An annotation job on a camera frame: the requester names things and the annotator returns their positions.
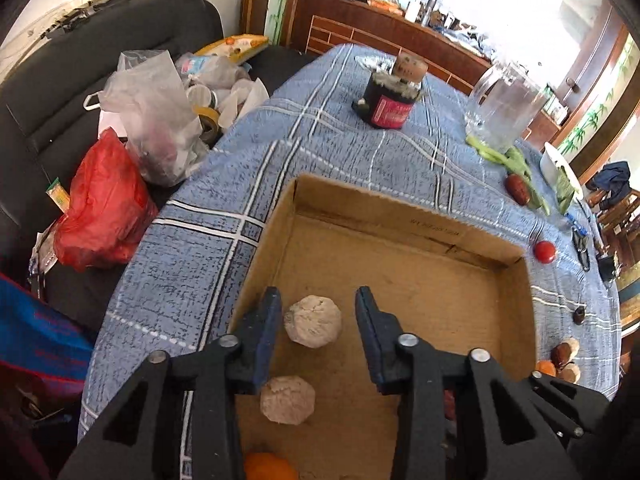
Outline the beige pastry cake three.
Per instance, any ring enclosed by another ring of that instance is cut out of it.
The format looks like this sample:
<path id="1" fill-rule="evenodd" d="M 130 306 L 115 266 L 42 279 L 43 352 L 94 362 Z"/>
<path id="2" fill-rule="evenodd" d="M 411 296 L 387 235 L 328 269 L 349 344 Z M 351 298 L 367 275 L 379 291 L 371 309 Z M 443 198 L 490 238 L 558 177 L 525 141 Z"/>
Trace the beige pastry cake three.
<path id="1" fill-rule="evenodd" d="M 556 373 L 556 377 L 576 385 L 582 377 L 582 371 L 576 363 L 569 362 Z"/>

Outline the blue jacket on railing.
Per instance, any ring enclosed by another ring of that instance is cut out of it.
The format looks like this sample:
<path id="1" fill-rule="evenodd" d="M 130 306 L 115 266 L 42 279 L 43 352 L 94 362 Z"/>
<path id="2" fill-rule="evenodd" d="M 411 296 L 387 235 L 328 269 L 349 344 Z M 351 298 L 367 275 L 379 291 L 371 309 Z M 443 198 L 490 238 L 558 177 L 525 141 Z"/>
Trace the blue jacket on railing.
<path id="1" fill-rule="evenodd" d="M 586 183 L 591 192 L 602 191 L 604 197 L 599 202 L 601 210 L 608 210 L 619 204 L 631 191 L 630 168 L 626 160 L 605 164 Z"/>

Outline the beige pastry cake four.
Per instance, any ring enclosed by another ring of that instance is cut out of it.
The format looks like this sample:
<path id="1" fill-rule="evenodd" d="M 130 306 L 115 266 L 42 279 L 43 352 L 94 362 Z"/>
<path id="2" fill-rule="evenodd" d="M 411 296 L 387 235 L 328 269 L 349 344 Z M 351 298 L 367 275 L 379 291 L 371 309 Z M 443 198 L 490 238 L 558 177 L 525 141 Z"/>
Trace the beige pastry cake four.
<path id="1" fill-rule="evenodd" d="M 318 349 L 337 341 L 342 311 L 331 298 L 309 295 L 286 310 L 283 323 L 293 342 Z"/>

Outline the orange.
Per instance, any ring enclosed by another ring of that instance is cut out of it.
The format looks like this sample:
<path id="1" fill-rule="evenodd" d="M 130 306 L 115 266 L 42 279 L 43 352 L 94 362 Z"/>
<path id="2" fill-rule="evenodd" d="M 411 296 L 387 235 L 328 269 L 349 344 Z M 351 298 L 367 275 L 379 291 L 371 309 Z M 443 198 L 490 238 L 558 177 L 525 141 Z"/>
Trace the orange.
<path id="1" fill-rule="evenodd" d="M 248 453 L 243 466 L 247 480 L 298 480 L 297 470 L 276 454 Z"/>

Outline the clear plastic bag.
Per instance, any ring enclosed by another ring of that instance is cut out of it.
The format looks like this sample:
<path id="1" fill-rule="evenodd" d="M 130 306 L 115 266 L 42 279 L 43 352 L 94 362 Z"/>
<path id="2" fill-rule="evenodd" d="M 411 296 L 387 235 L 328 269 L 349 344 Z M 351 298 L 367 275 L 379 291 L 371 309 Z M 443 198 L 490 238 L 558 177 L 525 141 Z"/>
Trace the clear plastic bag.
<path id="1" fill-rule="evenodd" d="M 171 188 L 208 154 L 200 118 L 166 50 L 122 52 L 98 100 L 101 110 L 118 117 L 144 180 Z"/>

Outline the large wrinkled red date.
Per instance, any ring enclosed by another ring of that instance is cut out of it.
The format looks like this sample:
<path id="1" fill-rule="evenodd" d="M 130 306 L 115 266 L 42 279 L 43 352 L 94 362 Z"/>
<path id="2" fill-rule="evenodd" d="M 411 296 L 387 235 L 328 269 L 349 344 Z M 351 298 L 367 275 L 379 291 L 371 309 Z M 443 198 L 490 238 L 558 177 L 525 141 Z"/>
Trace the large wrinkled red date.
<path id="1" fill-rule="evenodd" d="M 449 389 L 444 390 L 444 414 L 445 418 L 455 422 L 457 420 L 456 399 L 454 392 Z"/>

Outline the blue plaid tablecloth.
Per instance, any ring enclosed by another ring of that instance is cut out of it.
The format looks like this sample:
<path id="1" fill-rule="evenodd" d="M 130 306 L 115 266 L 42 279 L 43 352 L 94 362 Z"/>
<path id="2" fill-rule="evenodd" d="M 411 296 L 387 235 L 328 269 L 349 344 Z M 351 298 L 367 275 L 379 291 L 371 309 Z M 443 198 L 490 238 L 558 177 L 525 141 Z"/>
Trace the blue plaid tablecloth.
<path id="1" fill-rule="evenodd" d="M 434 77 L 399 130 L 373 128 L 353 110 L 369 75 L 342 44 L 320 56 L 271 99 L 239 119 L 146 230 L 108 305 L 82 399 L 81 440 L 150 353 L 201 351 L 231 334 L 241 289 L 262 232 L 286 187 L 304 174 L 335 180 L 475 226 L 524 252 L 537 361 L 568 337 L 580 349 L 577 385 L 615 398 L 620 378 L 620 306 L 597 269 L 584 272 L 555 194 L 539 169 L 542 153 L 516 147 L 551 214 L 520 206 L 506 192 L 503 166 L 465 142 L 465 96 Z M 552 263 L 534 244 L 556 248 Z M 574 310 L 584 306 L 582 325 Z M 175 479 L 192 476 L 192 424 L 184 422 Z"/>

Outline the blue marker pen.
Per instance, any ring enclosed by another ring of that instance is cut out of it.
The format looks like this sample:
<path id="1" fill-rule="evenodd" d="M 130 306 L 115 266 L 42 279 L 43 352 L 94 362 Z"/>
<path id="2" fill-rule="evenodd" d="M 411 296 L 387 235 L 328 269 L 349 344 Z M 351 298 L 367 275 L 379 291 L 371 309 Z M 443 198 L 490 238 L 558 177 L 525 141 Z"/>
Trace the blue marker pen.
<path id="1" fill-rule="evenodd" d="M 567 212 L 565 214 L 565 218 L 567 218 L 567 221 L 570 222 L 570 225 L 572 226 L 572 228 L 576 232 L 578 232 L 580 236 L 582 237 L 588 236 L 589 234 L 588 230 L 584 228 L 570 212 Z"/>

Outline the dark plum fruit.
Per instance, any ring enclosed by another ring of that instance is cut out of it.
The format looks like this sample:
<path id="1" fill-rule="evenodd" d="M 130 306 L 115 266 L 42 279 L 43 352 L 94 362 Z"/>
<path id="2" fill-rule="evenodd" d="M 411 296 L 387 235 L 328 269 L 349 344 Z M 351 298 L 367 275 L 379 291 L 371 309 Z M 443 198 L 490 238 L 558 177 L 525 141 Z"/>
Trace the dark plum fruit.
<path id="1" fill-rule="evenodd" d="M 577 307 L 572 314 L 572 318 L 576 325 L 582 325 L 586 318 L 586 308 L 584 306 Z"/>

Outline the wooden sideboard cabinet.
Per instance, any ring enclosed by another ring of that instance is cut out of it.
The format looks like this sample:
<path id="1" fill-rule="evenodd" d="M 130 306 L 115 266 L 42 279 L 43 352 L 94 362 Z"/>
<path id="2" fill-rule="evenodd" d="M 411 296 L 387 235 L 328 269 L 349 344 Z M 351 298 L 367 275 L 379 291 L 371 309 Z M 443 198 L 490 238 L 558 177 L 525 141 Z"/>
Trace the wooden sideboard cabinet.
<path id="1" fill-rule="evenodd" d="M 386 54 L 408 53 L 427 73 L 470 94 L 491 62 L 444 35 L 354 0 L 288 0 L 280 45 L 318 56 L 339 44 L 359 44 Z"/>

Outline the yellow snack package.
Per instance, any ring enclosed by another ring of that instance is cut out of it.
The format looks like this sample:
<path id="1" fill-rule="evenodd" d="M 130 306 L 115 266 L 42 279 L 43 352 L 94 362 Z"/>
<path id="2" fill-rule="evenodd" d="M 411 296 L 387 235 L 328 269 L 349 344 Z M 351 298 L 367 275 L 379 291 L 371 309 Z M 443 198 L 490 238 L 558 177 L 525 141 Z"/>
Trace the yellow snack package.
<path id="1" fill-rule="evenodd" d="M 267 36 L 243 34 L 229 36 L 208 44 L 195 54 L 223 56 L 235 65 L 242 65 L 269 46 L 270 40 Z"/>

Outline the black red labelled jar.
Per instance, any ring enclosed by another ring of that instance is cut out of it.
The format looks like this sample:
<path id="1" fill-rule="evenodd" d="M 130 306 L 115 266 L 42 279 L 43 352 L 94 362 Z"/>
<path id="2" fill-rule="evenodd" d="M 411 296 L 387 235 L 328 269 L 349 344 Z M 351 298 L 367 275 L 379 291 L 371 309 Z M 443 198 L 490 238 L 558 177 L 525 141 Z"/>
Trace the black red labelled jar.
<path id="1" fill-rule="evenodd" d="M 406 52 L 396 58 L 361 55 L 356 62 L 370 77 L 363 95 L 352 101 L 352 109 L 373 128 L 399 130 L 421 99 L 427 62 Z"/>

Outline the green leafy vegetable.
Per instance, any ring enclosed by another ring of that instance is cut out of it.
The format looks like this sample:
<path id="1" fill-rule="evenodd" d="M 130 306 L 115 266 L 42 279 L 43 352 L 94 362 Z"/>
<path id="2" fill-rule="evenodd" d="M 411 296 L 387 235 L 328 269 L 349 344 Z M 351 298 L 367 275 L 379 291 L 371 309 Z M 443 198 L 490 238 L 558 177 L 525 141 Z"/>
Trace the green leafy vegetable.
<path id="1" fill-rule="evenodd" d="M 529 208 L 541 209 L 546 216 L 551 214 L 548 203 L 534 187 L 533 174 L 527 165 L 523 153 L 518 148 L 512 145 L 502 154 L 470 134 L 466 136 L 465 142 L 469 144 L 469 146 L 472 146 L 480 157 L 488 160 L 488 162 L 503 166 L 506 168 L 508 174 L 516 174 L 521 178 L 529 195 L 529 202 L 527 204 Z"/>

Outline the white bowl with greens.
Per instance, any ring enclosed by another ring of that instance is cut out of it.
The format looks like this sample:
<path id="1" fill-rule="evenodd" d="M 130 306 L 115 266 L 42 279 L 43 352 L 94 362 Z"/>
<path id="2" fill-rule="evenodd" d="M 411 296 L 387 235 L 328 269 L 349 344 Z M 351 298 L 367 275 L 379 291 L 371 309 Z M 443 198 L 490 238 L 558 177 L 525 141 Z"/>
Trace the white bowl with greens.
<path id="1" fill-rule="evenodd" d="M 570 164 L 552 144 L 546 142 L 539 169 L 552 188 L 560 214 L 567 214 L 572 203 L 582 200 L 584 192 Z"/>

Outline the small orange mandarin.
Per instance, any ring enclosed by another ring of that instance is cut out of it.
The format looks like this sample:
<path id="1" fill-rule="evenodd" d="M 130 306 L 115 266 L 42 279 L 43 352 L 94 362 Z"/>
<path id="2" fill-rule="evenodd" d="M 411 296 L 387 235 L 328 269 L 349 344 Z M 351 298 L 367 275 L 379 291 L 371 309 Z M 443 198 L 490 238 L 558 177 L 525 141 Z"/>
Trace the small orange mandarin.
<path id="1" fill-rule="evenodd" d="M 541 374 L 549 375 L 551 377 L 556 376 L 556 368 L 552 361 L 541 360 L 536 363 L 535 370 Z"/>

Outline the clear plastic pitcher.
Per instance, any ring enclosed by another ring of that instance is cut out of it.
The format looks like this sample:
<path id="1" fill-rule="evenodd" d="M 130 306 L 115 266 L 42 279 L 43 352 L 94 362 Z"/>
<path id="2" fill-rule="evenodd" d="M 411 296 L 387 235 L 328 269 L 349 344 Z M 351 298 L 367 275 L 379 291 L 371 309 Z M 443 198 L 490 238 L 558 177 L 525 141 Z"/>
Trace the clear plastic pitcher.
<path id="1" fill-rule="evenodd" d="M 497 61 L 480 76 L 466 106 L 465 132 L 504 153 L 530 126 L 549 97 L 540 68 Z"/>

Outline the black scissors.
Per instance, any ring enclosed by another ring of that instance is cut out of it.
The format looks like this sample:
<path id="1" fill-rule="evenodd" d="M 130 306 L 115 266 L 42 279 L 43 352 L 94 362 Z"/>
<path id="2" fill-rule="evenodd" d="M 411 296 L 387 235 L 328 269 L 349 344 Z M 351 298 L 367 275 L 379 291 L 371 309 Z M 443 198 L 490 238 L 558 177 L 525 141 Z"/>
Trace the black scissors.
<path id="1" fill-rule="evenodd" d="M 590 259 L 588 254 L 588 235 L 581 229 L 572 229 L 572 241 L 577 252 L 578 261 L 582 270 L 588 272 L 590 270 Z"/>

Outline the red date near vegetable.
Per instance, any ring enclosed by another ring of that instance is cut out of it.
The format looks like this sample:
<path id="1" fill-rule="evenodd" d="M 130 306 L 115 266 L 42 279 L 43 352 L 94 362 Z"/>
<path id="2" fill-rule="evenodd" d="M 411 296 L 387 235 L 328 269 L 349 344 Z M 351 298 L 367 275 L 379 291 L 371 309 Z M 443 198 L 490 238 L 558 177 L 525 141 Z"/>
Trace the red date near vegetable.
<path id="1" fill-rule="evenodd" d="M 530 202 L 528 186 L 518 174 L 509 174 L 504 179 L 506 192 L 520 205 L 527 206 Z"/>

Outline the beige pastry cake two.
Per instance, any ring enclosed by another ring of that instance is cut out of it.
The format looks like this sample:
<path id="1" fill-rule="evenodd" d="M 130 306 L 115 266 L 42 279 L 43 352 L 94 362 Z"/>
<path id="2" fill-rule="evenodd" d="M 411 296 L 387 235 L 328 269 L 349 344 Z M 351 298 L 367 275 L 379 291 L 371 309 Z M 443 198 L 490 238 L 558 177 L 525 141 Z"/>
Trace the beige pastry cake two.
<path id="1" fill-rule="evenodd" d="M 570 348 L 570 357 L 568 358 L 570 361 L 573 361 L 577 353 L 580 349 L 580 343 L 575 337 L 568 337 L 563 340 L 563 344 L 566 344 L 568 348 Z"/>

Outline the beige pastry cake one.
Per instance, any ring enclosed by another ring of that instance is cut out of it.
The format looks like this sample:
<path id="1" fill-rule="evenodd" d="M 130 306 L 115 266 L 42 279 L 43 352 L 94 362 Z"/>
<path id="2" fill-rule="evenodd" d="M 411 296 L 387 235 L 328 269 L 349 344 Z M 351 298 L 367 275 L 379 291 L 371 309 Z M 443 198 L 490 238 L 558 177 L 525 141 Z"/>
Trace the beige pastry cake one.
<path id="1" fill-rule="evenodd" d="M 260 392 L 259 407 L 270 422 L 298 426 L 314 414 L 316 392 L 298 376 L 273 377 Z"/>

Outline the red plastic bag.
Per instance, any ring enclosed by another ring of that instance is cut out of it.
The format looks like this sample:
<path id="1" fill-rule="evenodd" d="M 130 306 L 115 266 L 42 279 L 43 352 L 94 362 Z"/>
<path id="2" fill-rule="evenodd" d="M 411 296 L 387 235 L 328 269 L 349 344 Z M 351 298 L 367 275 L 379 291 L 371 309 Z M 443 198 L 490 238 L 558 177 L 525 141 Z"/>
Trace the red plastic bag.
<path id="1" fill-rule="evenodd" d="M 79 272 L 126 264 L 157 213 L 138 167 L 108 128 L 70 185 L 70 208 L 54 233 L 56 258 Z"/>

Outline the pink blue gift bag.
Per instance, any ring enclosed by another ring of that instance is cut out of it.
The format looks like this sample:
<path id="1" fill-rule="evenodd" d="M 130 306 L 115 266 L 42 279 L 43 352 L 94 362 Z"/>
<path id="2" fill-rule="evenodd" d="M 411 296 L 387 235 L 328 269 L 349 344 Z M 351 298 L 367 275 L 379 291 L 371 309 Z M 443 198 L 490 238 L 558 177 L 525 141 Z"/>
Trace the pink blue gift bag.
<path id="1" fill-rule="evenodd" d="M 1 278 L 1 385 L 44 402 L 81 395 L 93 343 L 71 320 Z"/>

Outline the shallow cardboard box tray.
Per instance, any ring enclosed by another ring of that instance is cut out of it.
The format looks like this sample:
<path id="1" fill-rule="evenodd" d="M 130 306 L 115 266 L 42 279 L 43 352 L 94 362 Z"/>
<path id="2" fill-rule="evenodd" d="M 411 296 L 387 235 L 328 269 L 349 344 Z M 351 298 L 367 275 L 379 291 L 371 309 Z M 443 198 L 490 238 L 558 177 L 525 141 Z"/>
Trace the shallow cardboard box tray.
<path id="1" fill-rule="evenodd" d="M 342 312 L 337 340 L 319 349 L 280 333 L 272 376 L 314 387 L 314 414 L 270 422 L 254 396 L 236 412 L 245 451 L 284 457 L 304 479 L 385 479 L 396 441 L 398 401 L 371 382 L 355 318 L 358 288 L 439 350 L 486 349 L 513 379 L 537 361 L 524 252 L 467 223 L 335 180 L 304 174 L 285 189 L 262 232 L 235 306 L 248 312 L 268 287 L 292 306 L 309 295 Z"/>

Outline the black leather sofa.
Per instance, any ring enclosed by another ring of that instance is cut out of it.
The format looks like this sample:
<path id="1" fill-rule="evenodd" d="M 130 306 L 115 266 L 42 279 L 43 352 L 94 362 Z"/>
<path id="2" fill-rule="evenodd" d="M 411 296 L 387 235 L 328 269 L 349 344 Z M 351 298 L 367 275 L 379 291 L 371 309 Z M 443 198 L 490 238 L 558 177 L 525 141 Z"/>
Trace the black leather sofa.
<path id="1" fill-rule="evenodd" d="M 61 211 L 46 194 L 69 186 L 96 143 L 99 115 L 85 98 L 116 70 L 120 52 L 166 50 L 172 58 L 222 37 L 207 0 L 125 0 L 85 18 L 31 55 L 1 85 L 1 272 L 28 285 L 37 233 Z"/>

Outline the small red cherry tomato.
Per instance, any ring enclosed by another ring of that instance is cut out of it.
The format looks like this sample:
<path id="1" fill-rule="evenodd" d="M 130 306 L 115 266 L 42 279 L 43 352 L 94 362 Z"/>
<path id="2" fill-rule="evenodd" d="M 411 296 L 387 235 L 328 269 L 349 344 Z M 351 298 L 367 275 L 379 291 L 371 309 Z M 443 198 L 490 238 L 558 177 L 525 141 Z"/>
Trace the small red cherry tomato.
<path id="1" fill-rule="evenodd" d="M 556 257 L 556 248 L 548 240 L 540 240 L 535 243 L 533 252 L 535 259 L 542 264 L 552 263 Z"/>

